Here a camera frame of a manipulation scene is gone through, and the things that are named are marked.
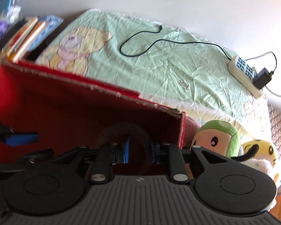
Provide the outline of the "red cardboard box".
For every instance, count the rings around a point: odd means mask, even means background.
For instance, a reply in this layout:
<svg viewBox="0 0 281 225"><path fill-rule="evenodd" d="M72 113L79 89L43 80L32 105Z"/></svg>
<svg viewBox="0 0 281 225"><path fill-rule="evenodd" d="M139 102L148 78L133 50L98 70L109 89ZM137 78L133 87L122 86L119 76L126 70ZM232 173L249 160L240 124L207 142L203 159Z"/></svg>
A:
<svg viewBox="0 0 281 225"><path fill-rule="evenodd" d="M113 128L137 125L155 142L182 146L185 114L143 100L138 93L81 76L21 62L0 62L0 121L18 132L37 132L34 144L0 143L0 163L51 148L98 147Z"/></svg>

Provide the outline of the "green caterpillar plush toy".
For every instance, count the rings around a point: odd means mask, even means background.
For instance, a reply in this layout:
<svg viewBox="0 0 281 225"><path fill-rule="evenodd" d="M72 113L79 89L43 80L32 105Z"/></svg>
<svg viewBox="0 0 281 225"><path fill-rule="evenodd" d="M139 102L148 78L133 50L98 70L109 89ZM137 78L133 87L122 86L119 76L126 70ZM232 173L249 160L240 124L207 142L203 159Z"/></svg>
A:
<svg viewBox="0 0 281 225"><path fill-rule="evenodd" d="M239 156L240 134L231 123L211 120L202 125L193 137L191 146L199 145L227 158Z"/></svg>

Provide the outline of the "green cartoon bed sheet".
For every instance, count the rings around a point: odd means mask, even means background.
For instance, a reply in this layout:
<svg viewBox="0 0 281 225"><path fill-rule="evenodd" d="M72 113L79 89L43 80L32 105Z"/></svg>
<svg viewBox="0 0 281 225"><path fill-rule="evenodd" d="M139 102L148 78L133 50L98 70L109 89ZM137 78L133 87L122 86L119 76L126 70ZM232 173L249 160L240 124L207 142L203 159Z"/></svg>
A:
<svg viewBox="0 0 281 225"><path fill-rule="evenodd" d="M271 140L267 98L255 99L228 70L235 52L184 30L91 9L71 22L36 63L136 91L199 123L232 123L242 142Z"/></svg>

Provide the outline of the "yellow white plush toy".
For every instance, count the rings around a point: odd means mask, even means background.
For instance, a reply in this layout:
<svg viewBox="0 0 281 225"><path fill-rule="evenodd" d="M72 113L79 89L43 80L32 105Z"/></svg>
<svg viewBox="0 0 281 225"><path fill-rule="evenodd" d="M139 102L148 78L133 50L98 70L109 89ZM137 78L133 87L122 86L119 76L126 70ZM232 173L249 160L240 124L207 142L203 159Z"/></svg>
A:
<svg viewBox="0 0 281 225"><path fill-rule="evenodd" d="M259 150L252 158L243 163L264 172L277 183L279 175L276 170L277 150L274 144L264 140L252 140L240 146L238 156L248 153L255 144L259 146Z"/></svg>

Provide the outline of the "stack of books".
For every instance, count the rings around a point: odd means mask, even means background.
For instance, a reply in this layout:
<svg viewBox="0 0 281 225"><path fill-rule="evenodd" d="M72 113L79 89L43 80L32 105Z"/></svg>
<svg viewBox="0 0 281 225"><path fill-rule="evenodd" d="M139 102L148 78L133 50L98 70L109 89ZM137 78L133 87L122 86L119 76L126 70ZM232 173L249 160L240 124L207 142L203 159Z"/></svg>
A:
<svg viewBox="0 0 281 225"><path fill-rule="evenodd" d="M48 15L19 20L0 40L0 59L19 62L35 50L62 23L63 19Z"/></svg>

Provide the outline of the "white power strip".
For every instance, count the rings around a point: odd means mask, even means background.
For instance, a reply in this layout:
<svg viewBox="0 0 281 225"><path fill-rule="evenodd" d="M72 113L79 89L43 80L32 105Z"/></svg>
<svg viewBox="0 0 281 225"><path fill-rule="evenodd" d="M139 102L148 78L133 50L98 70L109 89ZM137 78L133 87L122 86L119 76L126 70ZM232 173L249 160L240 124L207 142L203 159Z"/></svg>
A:
<svg viewBox="0 0 281 225"><path fill-rule="evenodd" d="M251 93L255 99L264 95L263 90L253 85L253 78L257 73L239 56L233 57L227 62L229 72Z"/></svg>

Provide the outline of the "black power adapter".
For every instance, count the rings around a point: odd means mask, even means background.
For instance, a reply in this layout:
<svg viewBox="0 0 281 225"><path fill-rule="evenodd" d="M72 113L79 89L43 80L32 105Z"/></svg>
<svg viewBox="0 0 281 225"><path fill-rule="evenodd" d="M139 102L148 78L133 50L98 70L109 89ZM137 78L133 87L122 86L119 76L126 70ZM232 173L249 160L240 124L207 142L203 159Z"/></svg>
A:
<svg viewBox="0 0 281 225"><path fill-rule="evenodd" d="M271 81L273 72L269 72L266 68L263 68L256 76L253 78L253 85L261 90L264 86Z"/></svg>

